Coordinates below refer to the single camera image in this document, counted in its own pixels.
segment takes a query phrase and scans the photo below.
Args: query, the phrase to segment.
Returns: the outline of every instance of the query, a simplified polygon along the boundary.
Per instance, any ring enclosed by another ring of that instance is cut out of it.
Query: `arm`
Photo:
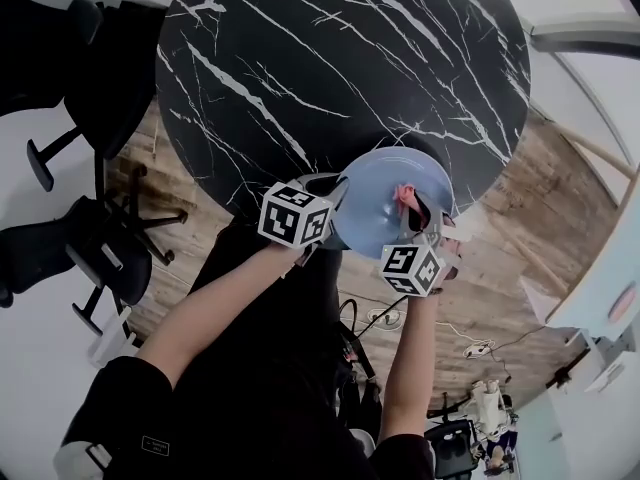
[[[180,302],[145,341],[138,357],[161,370],[175,387],[189,363],[291,269],[302,251],[270,245]]]
[[[424,435],[433,391],[439,296],[409,297],[407,318],[387,380],[380,442],[398,434]]]

